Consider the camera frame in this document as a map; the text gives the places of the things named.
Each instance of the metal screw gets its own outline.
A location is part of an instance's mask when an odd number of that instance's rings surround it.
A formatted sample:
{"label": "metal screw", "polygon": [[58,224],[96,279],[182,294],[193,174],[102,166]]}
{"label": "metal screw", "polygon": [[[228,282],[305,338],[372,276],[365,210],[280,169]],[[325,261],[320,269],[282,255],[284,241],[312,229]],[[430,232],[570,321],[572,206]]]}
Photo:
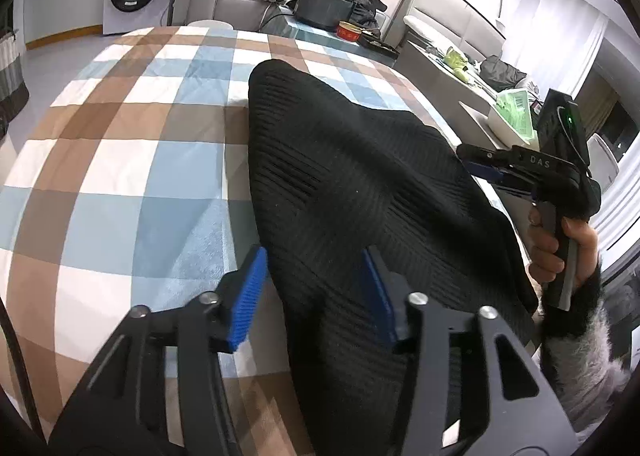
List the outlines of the metal screw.
{"label": "metal screw", "polygon": [[429,298],[422,292],[412,292],[409,294],[409,303],[412,305],[423,306],[429,302]]}
{"label": "metal screw", "polygon": [[481,306],[478,313],[485,319],[495,319],[498,317],[498,311],[493,306]]}
{"label": "metal screw", "polygon": [[200,294],[198,300],[203,303],[203,305],[216,305],[220,298],[216,292],[204,292]]}
{"label": "metal screw", "polygon": [[142,319],[145,315],[149,314],[151,310],[149,310],[148,306],[145,305],[135,305],[133,308],[129,310],[129,317],[133,317],[134,319]]}

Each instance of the gray fur sleeve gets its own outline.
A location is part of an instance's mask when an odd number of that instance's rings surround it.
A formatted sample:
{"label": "gray fur sleeve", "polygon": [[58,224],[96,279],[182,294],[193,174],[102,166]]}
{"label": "gray fur sleeve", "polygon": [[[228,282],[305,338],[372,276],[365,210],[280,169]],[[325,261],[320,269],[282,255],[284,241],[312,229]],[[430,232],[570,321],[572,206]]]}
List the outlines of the gray fur sleeve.
{"label": "gray fur sleeve", "polygon": [[545,306],[542,335],[542,371],[583,441],[629,379],[620,362],[610,360],[599,268],[575,292],[569,312]]}

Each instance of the sofa backrest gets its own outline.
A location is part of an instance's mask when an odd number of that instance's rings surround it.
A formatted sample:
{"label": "sofa backrest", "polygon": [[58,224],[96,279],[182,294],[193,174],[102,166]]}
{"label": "sofa backrest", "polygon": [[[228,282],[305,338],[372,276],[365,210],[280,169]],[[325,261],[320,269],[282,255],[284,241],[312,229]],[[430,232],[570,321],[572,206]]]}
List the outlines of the sofa backrest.
{"label": "sofa backrest", "polygon": [[402,0],[385,34],[385,43],[401,43],[406,32],[405,16],[424,21],[476,61],[502,52],[505,37],[464,0]]}

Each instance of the white stool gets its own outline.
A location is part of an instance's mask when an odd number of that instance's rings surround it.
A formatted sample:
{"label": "white stool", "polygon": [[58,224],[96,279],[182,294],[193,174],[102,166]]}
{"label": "white stool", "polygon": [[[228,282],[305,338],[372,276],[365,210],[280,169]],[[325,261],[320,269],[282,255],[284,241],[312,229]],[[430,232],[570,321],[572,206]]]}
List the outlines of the white stool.
{"label": "white stool", "polygon": [[207,29],[233,30],[233,25],[217,20],[200,20],[191,22],[188,27],[207,27]]}

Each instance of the person's arm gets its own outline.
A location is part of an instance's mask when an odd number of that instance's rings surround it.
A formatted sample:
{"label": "person's arm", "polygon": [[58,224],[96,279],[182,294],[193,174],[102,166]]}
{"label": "person's arm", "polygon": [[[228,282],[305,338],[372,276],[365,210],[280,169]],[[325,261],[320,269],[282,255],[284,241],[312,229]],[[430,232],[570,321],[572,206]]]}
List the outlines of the person's arm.
{"label": "person's arm", "polygon": [[[558,241],[529,215],[534,247],[529,274],[545,285],[562,272],[554,253]],[[609,323],[600,296],[598,236],[586,222],[564,219],[564,233],[578,243],[578,264],[569,311],[547,306],[542,323],[541,369],[551,383],[580,441],[599,425],[628,381],[618,360],[610,360]]]}

